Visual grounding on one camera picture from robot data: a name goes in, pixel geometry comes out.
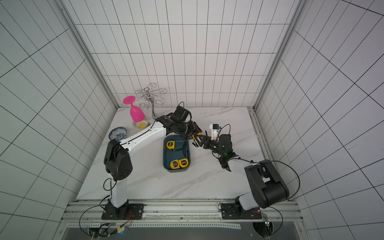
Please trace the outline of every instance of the orange wire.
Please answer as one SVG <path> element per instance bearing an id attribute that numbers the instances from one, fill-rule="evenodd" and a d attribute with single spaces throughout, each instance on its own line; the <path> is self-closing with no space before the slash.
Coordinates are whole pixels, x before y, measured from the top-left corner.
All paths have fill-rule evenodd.
<path id="1" fill-rule="evenodd" d="M 129 219 L 128 219 L 128 221 L 131 219 L 131 216 L 132 216 L 132 211 L 131 211 L 131 213 L 130 213 L 130 215 L 129 215 Z M 132 221 L 133 221 L 133 218 L 131 219 L 131 222 L 129 223 L 129 225 L 128 225 L 128 227 L 127 228 L 129 228 L 129 226 L 132 224 Z"/>

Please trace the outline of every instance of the white tiled wall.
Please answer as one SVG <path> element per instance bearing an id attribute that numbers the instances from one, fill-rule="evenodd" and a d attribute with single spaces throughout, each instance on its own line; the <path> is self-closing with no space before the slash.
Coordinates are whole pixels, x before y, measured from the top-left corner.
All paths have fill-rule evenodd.
<path id="1" fill-rule="evenodd" d="M 254 105 L 298 0 L 63 0 L 117 102 Z"/>
<path id="2" fill-rule="evenodd" d="M 383 14 L 383 0 L 308 1 L 257 107 L 274 159 L 300 175 L 312 240 L 384 235 Z"/>
<path id="3" fill-rule="evenodd" d="M 51 239 L 116 110 L 52 0 L 0 1 L 0 42 L 0 239 Z"/>

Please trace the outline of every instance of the mounting plate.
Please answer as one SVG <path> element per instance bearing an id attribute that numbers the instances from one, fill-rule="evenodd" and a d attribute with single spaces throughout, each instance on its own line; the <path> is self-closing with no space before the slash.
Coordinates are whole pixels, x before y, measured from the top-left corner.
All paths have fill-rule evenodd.
<path id="1" fill-rule="evenodd" d="M 144 204 L 128 204 L 116 209 L 110 202 L 105 206 L 101 219 L 103 220 L 128 220 L 129 211 L 132 211 L 133 220 L 140 220 L 143 215 Z"/>
<path id="2" fill-rule="evenodd" d="M 220 204 L 221 206 L 221 217 L 223 219 L 261 219 L 262 215 L 261 214 L 254 214 L 251 213 L 250 211 L 247 213 L 242 213 L 239 215 L 236 212 L 235 209 L 235 204 Z"/>

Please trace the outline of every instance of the dark teal tray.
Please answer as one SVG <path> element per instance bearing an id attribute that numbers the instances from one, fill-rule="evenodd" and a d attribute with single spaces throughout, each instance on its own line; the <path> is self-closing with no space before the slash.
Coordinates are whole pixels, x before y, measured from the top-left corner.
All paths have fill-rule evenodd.
<path id="1" fill-rule="evenodd" d="M 173 151 L 167 148 L 166 144 L 168 141 L 175 141 L 175 149 L 179 149 L 183 147 L 184 142 L 187 143 L 186 145 L 186 152 L 187 152 L 187 158 L 189 161 L 189 165 L 186 168 L 180 168 L 180 169 L 171 169 L 170 163 L 175 159 L 183 159 L 184 154 L 183 151 Z M 169 135 L 164 139 L 163 142 L 163 166 L 165 169 L 167 169 L 169 172 L 182 172 L 189 168 L 191 165 L 191 157 L 190 157 L 190 150 L 189 150 L 189 142 L 188 140 L 182 140 L 180 135 Z"/>

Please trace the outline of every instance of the metal rail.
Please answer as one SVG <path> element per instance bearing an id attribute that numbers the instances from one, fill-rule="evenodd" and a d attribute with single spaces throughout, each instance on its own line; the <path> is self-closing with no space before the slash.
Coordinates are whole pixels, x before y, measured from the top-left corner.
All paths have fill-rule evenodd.
<path id="1" fill-rule="evenodd" d="M 219 203 L 233 203 L 230 199 L 213 200 L 130 200 L 130 204 L 144 204 L 141 220 L 134 220 L 130 227 L 226 227 L 240 229 L 240 222 L 262 222 L 263 220 L 224 220 L 221 218 Z M 78 228 L 79 218 L 90 207 L 98 206 L 98 200 L 70 202 L 54 240 L 63 237 L 66 228 Z M 283 215 L 284 221 L 301 222 L 303 217 L 296 202 L 280 202 L 273 205 Z M 262 209 L 270 221 L 281 221 L 280 214 L 273 208 Z M 81 218 L 81 227 L 99 227 L 110 222 L 111 227 L 123 224 L 125 220 L 102 220 L 103 209 L 94 207 Z"/>

